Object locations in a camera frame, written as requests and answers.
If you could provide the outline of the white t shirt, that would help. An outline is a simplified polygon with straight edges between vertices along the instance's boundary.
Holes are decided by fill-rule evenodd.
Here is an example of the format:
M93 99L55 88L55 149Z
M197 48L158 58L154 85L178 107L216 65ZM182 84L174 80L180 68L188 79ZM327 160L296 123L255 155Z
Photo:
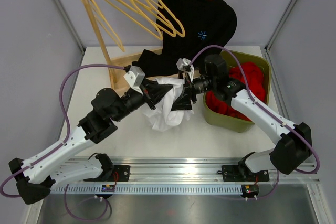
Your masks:
M193 110L172 111L173 102L182 94L184 80L170 77L155 78L158 84L171 84L173 88L152 110L147 104L141 107L142 114L147 118L152 129L160 132L167 131L189 121L194 114Z

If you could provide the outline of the red t shirt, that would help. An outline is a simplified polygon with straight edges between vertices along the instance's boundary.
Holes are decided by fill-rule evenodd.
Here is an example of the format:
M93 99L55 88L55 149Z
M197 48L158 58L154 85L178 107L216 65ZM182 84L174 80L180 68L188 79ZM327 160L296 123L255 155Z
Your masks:
M241 64L241 67L244 71L248 86L251 92L261 101L265 100L266 92L263 87L264 75L262 70L252 62L246 62ZM242 72L237 67L232 67L229 70L229 77L237 79L242 83L245 83L245 79L242 75Z
M216 113L230 116L233 118L241 119L244 121L251 121L248 117L242 113L236 111L232 107L228 106L225 102L220 101L213 91L209 91L205 94L205 103L208 108Z

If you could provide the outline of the black t shirt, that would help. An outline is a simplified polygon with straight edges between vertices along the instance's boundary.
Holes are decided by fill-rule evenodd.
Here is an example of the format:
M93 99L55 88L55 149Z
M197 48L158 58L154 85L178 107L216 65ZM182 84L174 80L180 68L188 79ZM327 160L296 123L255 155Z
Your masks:
M146 77L171 76L178 73L177 61L180 58L193 59L206 46L194 61L195 68L204 65L204 57L221 52L217 46L225 46L233 37L237 27L237 16L224 0L162 0L175 15L185 30L185 36L163 35L161 54L143 50L137 61Z

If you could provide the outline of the yellow hanger of orange shirt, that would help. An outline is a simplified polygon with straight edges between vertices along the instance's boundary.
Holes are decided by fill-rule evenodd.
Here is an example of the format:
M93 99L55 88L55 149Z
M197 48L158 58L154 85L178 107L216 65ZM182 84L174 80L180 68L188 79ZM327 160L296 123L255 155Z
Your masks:
M107 35L112 39L112 41L119 47L119 49L124 52L124 46L114 31L110 23L107 21L106 17L102 13L99 5L96 3L95 0L81 0L83 3L89 20L91 22L92 28L98 40L98 43L101 49L106 49L106 45L101 34L100 28L103 29L107 33Z

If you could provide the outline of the yellow hanger of red shirt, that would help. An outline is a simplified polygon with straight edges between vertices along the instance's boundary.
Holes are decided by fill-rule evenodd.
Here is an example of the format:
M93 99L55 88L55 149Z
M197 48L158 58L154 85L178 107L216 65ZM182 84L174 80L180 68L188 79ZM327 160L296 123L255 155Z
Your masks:
M130 21L140 26L147 33L159 41L163 40L163 34L158 25L137 5L135 0L105 0Z
M160 41L164 34L173 38L178 35L177 29L163 12L166 11L172 18L175 16L162 0L105 1Z

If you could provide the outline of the yellow hanger of front red shirt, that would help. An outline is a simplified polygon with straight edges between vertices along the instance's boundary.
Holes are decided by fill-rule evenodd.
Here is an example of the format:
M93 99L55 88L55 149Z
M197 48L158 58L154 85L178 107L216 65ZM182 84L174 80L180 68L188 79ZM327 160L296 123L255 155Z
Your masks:
M140 26L147 33L159 41L163 40L163 34L158 25L137 5L135 0L105 0L130 21Z

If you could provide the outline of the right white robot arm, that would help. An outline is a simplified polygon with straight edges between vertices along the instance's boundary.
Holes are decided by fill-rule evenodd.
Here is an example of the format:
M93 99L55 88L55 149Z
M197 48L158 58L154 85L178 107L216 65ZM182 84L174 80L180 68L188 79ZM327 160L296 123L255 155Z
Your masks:
M173 111L189 110L196 102L196 95L213 91L215 97L248 117L273 141L274 148L243 157L234 176L250 180L258 172L270 169L289 175L315 155L310 127L305 123L295 124L270 109L252 93L247 81L230 78L226 61L220 55L207 56L201 75L196 79L191 78L190 60L179 59L177 68L180 78L184 78L184 85L172 105Z

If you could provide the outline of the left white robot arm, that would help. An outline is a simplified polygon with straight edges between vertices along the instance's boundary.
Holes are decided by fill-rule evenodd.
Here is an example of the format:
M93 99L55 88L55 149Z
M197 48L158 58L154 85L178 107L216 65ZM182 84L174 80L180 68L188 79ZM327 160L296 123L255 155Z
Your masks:
M34 157L26 160L15 158L9 162L18 196L30 205L66 184L80 180L109 180L113 176L114 165L107 154L98 154L95 158L71 165L65 165L65 162L113 134L117 130L115 122L142 105L148 104L153 109L172 88L171 84L144 79L140 92L130 88L123 96L112 88L101 89L91 102L92 111L64 140L57 141Z

